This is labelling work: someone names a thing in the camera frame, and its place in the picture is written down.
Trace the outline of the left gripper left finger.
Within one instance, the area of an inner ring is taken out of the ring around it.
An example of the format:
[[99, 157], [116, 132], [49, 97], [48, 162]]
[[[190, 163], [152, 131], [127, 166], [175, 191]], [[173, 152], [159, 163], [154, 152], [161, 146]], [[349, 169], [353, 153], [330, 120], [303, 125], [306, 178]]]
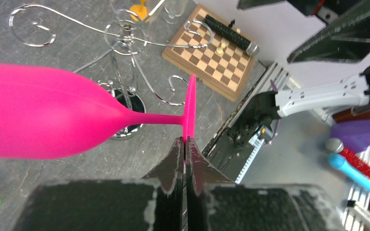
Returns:
[[140, 179], [49, 181], [27, 199], [16, 231], [180, 231], [183, 138]]

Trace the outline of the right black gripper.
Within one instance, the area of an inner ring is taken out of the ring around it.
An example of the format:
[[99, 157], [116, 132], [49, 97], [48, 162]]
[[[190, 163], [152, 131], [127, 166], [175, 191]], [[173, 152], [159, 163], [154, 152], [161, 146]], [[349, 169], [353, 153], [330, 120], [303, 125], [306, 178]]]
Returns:
[[283, 2], [327, 24], [292, 51], [288, 63], [358, 63], [370, 53], [370, 0], [239, 0], [237, 9]]

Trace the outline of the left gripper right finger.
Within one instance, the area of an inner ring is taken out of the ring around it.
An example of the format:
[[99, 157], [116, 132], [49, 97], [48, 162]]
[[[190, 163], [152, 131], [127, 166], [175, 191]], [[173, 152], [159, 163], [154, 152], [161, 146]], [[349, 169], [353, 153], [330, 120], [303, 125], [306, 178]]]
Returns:
[[190, 231], [339, 231], [338, 207], [311, 184], [236, 184], [185, 143]]

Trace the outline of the chrome wine glass rack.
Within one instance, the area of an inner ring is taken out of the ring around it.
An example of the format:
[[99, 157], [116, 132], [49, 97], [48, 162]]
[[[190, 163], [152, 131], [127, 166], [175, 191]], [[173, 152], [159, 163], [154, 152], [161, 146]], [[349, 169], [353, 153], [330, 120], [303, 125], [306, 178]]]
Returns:
[[139, 112], [144, 113], [146, 112], [145, 105], [142, 101], [142, 99], [137, 95], [136, 93], [136, 86], [134, 85], [126, 85], [123, 83], [118, 63], [116, 60], [116, 54], [119, 54], [121, 56], [127, 56], [131, 60], [131, 67], [132, 67], [132, 77], [134, 80], [136, 80], [136, 73], [139, 73], [140, 76], [143, 78], [145, 83], [147, 84], [149, 90], [163, 103], [171, 106], [182, 106], [187, 105], [186, 102], [183, 103], [174, 103], [170, 102], [168, 100], [163, 99], [161, 96], [157, 94], [157, 92], [153, 89], [151, 84], [148, 81], [148, 78], [146, 77], [144, 71], [142, 70], [141, 66], [138, 64], [138, 61], [136, 59], [136, 55], [141, 53], [147, 45], [152, 45], [153, 42], [151, 42], [148, 39], [148, 34], [144, 31], [144, 27], [147, 24], [147, 22], [143, 22], [140, 18], [138, 21], [134, 21], [131, 17], [131, 14], [138, 17], [138, 15], [128, 9], [117, 9], [115, 10], [116, 19], [112, 21], [110, 24], [108, 24], [104, 30], [97, 29], [95, 27], [89, 26], [87, 24], [84, 24], [83, 22], [74, 19], [72, 17], [69, 17], [57, 10], [54, 10], [50, 7], [47, 7], [42, 4], [25, 4], [22, 6], [19, 6], [15, 8], [10, 14], [8, 18], [8, 27], [11, 32], [11, 34], [21, 41], [23, 44], [30, 46], [30, 47], [45, 47], [50, 44], [52, 44], [56, 39], [56, 34], [49, 29], [46, 26], [43, 26], [42, 24], [38, 22], [33, 22], [32, 25], [35, 27], [42, 29], [50, 34], [50, 37], [48, 41], [41, 43], [41, 44], [35, 44], [30, 43], [25, 40], [23, 40], [15, 31], [14, 28], [14, 18], [17, 14], [19, 14], [21, 11], [27, 10], [29, 8], [43, 8], [48, 11], [53, 12], [54, 14], [63, 17], [67, 20], [70, 20], [78, 25], [81, 25], [85, 28], [88, 28], [90, 30], [102, 33], [104, 36], [104, 40], [108, 45], [108, 50], [104, 52], [102, 55], [100, 55], [98, 58], [94, 59], [93, 61], [83, 65], [82, 67], [76, 69], [74, 72], [79, 73], [83, 71], [84, 69], [92, 66], [93, 64], [99, 62], [106, 56], [110, 57], [110, 63], [114, 70], [114, 78], [111, 78], [108, 80], [107, 83], [105, 82], [99, 82], [98, 84], [100, 86], [107, 86], [108, 92], [116, 99], [122, 99], [122, 105], [133, 112]]

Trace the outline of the pink wine glass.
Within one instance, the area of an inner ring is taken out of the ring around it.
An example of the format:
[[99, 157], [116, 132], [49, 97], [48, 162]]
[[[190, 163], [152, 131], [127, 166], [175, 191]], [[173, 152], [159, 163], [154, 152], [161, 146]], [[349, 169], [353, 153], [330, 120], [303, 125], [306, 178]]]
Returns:
[[79, 74], [43, 66], [0, 63], [0, 158], [57, 159], [86, 152], [136, 124], [181, 125], [191, 138], [196, 77], [182, 115], [140, 113]]

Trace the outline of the orange wine glass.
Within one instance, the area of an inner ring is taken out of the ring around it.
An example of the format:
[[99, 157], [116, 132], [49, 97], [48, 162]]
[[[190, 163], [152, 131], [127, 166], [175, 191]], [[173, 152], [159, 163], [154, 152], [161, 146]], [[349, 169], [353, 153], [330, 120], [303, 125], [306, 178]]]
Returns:
[[148, 15], [148, 11], [145, 3], [146, 0], [140, 0], [140, 4], [136, 4], [130, 7], [130, 11], [138, 15], [138, 17], [136, 17], [135, 15], [131, 14], [131, 17], [134, 21], [138, 21], [138, 19], [140, 18], [143, 22], [147, 22], [145, 18]]

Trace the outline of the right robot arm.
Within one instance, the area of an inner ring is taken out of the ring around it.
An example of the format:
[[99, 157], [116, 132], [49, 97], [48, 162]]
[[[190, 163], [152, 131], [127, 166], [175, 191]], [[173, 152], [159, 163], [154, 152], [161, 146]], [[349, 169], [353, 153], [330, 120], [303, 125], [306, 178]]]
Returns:
[[[343, 0], [347, 10], [300, 45], [288, 63], [322, 61], [355, 63], [370, 53], [370, 0]], [[370, 66], [337, 82], [297, 90], [258, 93], [246, 102], [235, 122], [241, 129], [270, 126], [274, 120], [317, 108], [370, 106]]]

